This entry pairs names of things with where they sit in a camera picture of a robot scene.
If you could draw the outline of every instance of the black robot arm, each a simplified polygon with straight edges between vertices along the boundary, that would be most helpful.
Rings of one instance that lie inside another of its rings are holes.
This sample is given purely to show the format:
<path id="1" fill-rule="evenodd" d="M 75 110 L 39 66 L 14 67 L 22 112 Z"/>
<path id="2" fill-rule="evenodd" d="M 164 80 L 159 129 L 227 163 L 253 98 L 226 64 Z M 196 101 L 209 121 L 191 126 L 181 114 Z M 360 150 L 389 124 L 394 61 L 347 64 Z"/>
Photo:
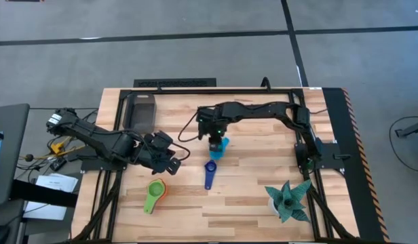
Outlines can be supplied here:
<path id="1" fill-rule="evenodd" d="M 286 110 L 292 111 L 292 119 Z M 321 144 L 316 138 L 310 125 L 308 108 L 289 102 L 268 102 L 258 105 L 244 105 L 240 102 L 224 102 L 215 106 L 203 106 L 197 110 L 198 138 L 209 134 L 209 150 L 221 151 L 221 137 L 227 131 L 230 123 L 237 123 L 242 119 L 278 119 L 287 128 L 301 134 L 307 146 L 307 155 L 312 160 L 320 160 Z"/>
<path id="2" fill-rule="evenodd" d="M 167 171 L 174 175 L 181 166 L 173 157 L 175 152 L 168 149 L 173 139 L 162 131 L 144 137 L 132 130 L 107 131 L 80 119 L 72 108 L 56 110 L 46 126 L 51 134 L 76 137 L 107 162 L 141 164 L 152 169 L 152 174 Z"/>

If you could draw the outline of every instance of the artificial plant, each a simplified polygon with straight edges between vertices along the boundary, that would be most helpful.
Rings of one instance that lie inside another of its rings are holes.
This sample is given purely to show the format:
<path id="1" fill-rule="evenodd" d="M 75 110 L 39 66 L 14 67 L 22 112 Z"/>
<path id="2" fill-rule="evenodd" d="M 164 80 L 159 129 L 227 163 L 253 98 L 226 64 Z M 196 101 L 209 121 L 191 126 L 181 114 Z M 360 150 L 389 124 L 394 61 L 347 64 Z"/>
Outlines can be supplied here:
<path id="1" fill-rule="evenodd" d="M 277 209 L 282 223 L 287 221 L 291 216 L 299 221 L 310 222 L 309 218 L 302 210 L 305 207 L 300 203 L 305 193 L 310 187 L 310 180 L 306 180 L 294 189 L 290 189 L 290 183 L 284 183 L 281 190 L 271 186 L 265 186 L 269 196 L 273 199 L 274 207 Z"/>

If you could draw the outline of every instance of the concrete floor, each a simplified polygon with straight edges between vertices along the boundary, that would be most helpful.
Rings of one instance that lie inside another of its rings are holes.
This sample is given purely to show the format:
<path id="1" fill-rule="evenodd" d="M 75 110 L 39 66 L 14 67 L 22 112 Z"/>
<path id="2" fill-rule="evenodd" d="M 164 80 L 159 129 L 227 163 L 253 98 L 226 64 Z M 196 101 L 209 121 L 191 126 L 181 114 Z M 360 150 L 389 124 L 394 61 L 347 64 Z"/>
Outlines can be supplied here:
<path id="1" fill-rule="evenodd" d="M 288 4 L 299 30 L 418 25 L 418 0 L 391 2 Z M 280 1 L 0 1 L 0 41 L 238 30 L 286 30 Z M 388 140 L 393 121 L 418 115 L 418 31 L 297 39 L 310 86 L 348 89 L 390 239 L 418 243 L 418 173 L 395 158 Z M 300 85 L 288 36 L 8 46 L 0 47 L 0 106 L 97 107 L 104 87 L 130 87 L 133 79 L 216 77 L 218 86 L 252 86 L 263 76 L 273 86 Z M 50 113 L 30 112 L 21 153 L 46 153 Z M 418 136 L 394 143 L 418 169 Z M 75 171 L 78 163 L 62 170 Z M 31 243 L 66 237 L 62 230 Z"/>

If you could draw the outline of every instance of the wooden tabletop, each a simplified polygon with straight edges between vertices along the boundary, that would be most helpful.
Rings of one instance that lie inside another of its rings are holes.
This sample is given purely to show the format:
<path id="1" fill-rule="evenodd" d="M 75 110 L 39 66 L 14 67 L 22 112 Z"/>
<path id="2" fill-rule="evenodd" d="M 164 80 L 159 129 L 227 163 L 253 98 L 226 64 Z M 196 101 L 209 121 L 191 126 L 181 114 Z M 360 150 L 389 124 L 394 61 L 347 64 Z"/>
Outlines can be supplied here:
<path id="1" fill-rule="evenodd" d="M 105 89 L 96 124 L 113 129 L 120 89 Z M 311 112 L 326 108 L 319 89 L 304 89 L 305 102 Z M 189 94 L 155 95 L 157 114 L 155 131 L 162 130 L 177 141 L 178 132 L 194 114 L 197 106 L 237 101 L 262 104 L 288 102 L 284 94 Z M 334 140 L 327 112 L 311 115 L 317 137 Z M 193 121 L 182 138 L 197 135 Z M 230 139 L 211 190 L 204 189 L 204 167 L 209 160 L 208 139 L 179 143 L 191 150 L 175 176 L 151 175 L 151 170 L 129 165 L 123 174 L 113 241 L 312 241 L 311 224 L 289 219 L 281 223 L 268 207 L 265 186 L 281 188 L 303 181 L 294 152 L 295 133 L 275 119 L 244 120 L 231 124 Z M 177 157 L 185 152 L 174 146 Z M 333 169 L 323 169 L 322 181 L 328 206 L 337 219 L 354 236 L 358 229 L 345 179 Z M 90 220 L 98 172 L 84 175 L 72 223 L 72 233 L 81 232 Z M 168 187 L 153 214 L 143 213 L 146 186 L 161 178 Z M 322 212 L 316 206 L 321 235 L 325 236 Z M 109 210 L 106 211 L 101 236 L 105 236 Z"/>

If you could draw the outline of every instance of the green measuring cup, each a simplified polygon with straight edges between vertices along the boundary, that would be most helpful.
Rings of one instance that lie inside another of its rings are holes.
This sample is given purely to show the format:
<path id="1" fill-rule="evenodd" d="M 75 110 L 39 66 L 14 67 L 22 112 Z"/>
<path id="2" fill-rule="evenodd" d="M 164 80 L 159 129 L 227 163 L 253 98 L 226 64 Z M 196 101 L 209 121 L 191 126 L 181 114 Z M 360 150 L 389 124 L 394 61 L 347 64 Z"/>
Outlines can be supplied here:
<path id="1" fill-rule="evenodd" d="M 156 203 L 167 193 L 167 187 L 161 179 L 154 180 L 147 186 L 147 198 L 144 203 L 144 212 L 152 214 Z"/>

